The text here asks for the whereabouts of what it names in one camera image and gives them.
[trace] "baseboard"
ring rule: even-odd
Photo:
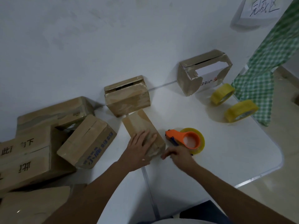
[[[279,66],[276,70],[280,73],[280,75],[282,77],[287,79],[290,83],[293,84],[293,86],[295,86],[296,88],[299,89],[299,79],[296,76],[294,76],[292,73],[290,73],[283,66]]]

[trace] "green checkered cloth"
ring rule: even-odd
[[[274,79],[271,69],[281,66],[299,49],[299,0],[293,0],[280,20],[260,44],[247,65],[248,71],[231,84],[240,100],[252,100],[259,110],[253,115],[268,126],[271,117]]]

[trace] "forearm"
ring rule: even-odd
[[[233,223],[290,223],[292,221],[227,184],[201,166],[188,173],[223,209]]]
[[[110,197],[129,171],[118,162],[70,198],[44,223],[97,223]]]

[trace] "orange tape dispenser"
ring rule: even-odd
[[[168,130],[165,132],[166,139],[173,145],[184,145],[190,150],[191,154],[200,153],[204,148],[204,137],[196,129],[185,128],[180,132],[176,130]]]

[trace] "torn cardboard box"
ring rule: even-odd
[[[123,118],[122,121],[131,137],[135,133],[138,133],[142,130],[150,130],[150,133],[145,138],[145,143],[154,134],[157,134],[155,142],[149,147],[146,155],[148,155],[149,157],[153,157],[155,155],[161,154],[165,150],[165,141],[142,109]]]
[[[50,125],[61,131],[74,131],[89,114],[94,115],[92,105],[85,97],[77,97],[19,116],[16,136]]]
[[[77,168],[93,168],[115,137],[106,122],[88,115],[57,154]]]
[[[22,186],[76,171],[56,154],[67,137],[67,133],[49,126],[28,137],[15,139],[8,150],[5,147],[5,154],[0,159],[0,196]]]
[[[150,106],[150,95],[143,76],[106,86],[105,101],[116,117]]]
[[[5,194],[0,205],[0,223],[42,224],[86,184]]]
[[[222,83],[230,70],[228,56],[219,50],[212,50],[179,63],[177,81],[186,96]]]

